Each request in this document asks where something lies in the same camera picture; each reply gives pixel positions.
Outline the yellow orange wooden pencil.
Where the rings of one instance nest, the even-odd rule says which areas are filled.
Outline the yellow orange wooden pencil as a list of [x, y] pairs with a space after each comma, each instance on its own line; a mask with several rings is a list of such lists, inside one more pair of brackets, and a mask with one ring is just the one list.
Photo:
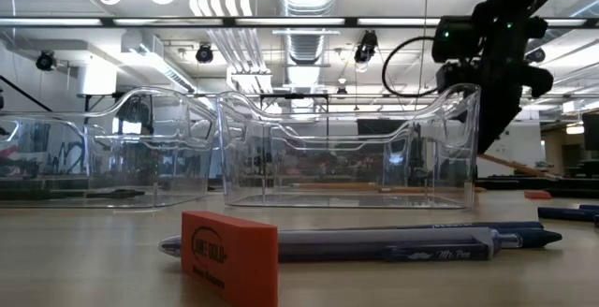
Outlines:
[[380, 186], [376, 183], [291, 183], [287, 188], [314, 191], [378, 191]]
[[484, 187], [380, 187], [379, 193], [405, 193], [405, 194], [416, 194], [416, 193], [462, 193], [467, 190], [473, 190], [474, 193], [484, 193], [487, 189]]
[[514, 162], [514, 161], [507, 161], [495, 156], [491, 156], [485, 153], [480, 153], [478, 155], [479, 158], [482, 158], [483, 160], [504, 166], [504, 167], [508, 167], [508, 168], [512, 168], [513, 170], [522, 172], [524, 174], [530, 175], [530, 176], [535, 176], [535, 177], [540, 177], [540, 178], [545, 178], [545, 179], [549, 179], [549, 180], [559, 180], [561, 178], [561, 176], [559, 175], [555, 175], [549, 172], [545, 172], [545, 171], [540, 171], [534, 168], [529, 168], [521, 163], [518, 162]]

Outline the black monitor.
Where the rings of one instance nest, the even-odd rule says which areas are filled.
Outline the black monitor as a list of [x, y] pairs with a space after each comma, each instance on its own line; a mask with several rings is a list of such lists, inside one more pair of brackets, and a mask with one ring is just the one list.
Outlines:
[[584, 113], [584, 146], [587, 151], [599, 151], [599, 113]]

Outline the translucent grey Mr. Pen pen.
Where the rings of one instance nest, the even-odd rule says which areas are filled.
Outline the translucent grey Mr. Pen pen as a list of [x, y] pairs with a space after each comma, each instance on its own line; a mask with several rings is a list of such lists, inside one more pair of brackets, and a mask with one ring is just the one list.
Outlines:
[[280, 262], [363, 261], [428, 262], [491, 260], [504, 247], [519, 248], [515, 232], [490, 227], [447, 229], [318, 229], [280, 231], [275, 236], [226, 237], [202, 227], [188, 237], [158, 243], [169, 256], [187, 254], [195, 260], [224, 264], [234, 258]]

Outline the orange eraser with oval print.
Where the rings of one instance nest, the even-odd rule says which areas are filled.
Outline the orange eraser with oval print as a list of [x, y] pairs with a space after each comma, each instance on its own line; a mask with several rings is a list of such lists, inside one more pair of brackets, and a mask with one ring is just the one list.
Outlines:
[[278, 229], [215, 212], [182, 213], [182, 270], [231, 307], [278, 307]]

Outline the clear plastic bin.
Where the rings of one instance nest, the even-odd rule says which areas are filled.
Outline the clear plastic bin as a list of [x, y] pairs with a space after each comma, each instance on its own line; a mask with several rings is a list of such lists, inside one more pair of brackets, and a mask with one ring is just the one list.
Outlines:
[[114, 120], [89, 138], [89, 185], [145, 195], [205, 194], [219, 139], [217, 122]]
[[405, 180], [405, 121], [357, 119], [289, 124], [271, 130], [270, 161], [277, 186], [291, 183], [376, 183]]
[[155, 208], [205, 197], [216, 113], [163, 88], [94, 112], [0, 112], [0, 208]]
[[289, 124], [357, 119], [405, 121], [405, 180], [388, 187], [475, 187], [480, 92], [460, 84], [425, 104], [359, 96], [275, 96], [239, 93], [216, 101], [225, 201], [231, 206], [356, 209], [466, 209], [475, 193], [379, 193], [291, 190], [276, 185], [271, 130]]

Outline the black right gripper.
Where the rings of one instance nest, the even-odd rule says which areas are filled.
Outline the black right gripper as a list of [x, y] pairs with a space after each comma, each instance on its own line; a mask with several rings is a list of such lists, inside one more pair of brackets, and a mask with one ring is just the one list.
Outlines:
[[[532, 89], [532, 96], [549, 92], [553, 75], [525, 60], [530, 39], [541, 38], [548, 29], [546, 20], [526, 17], [519, 21], [494, 18], [487, 22], [470, 16], [444, 16], [432, 42], [432, 59], [467, 62], [474, 68], [470, 84], [481, 87], [506, 86], [509, 82]], [[477, 153], [484, 154], [520, 113], [521, 93], [483, 91], [481, 96]]]

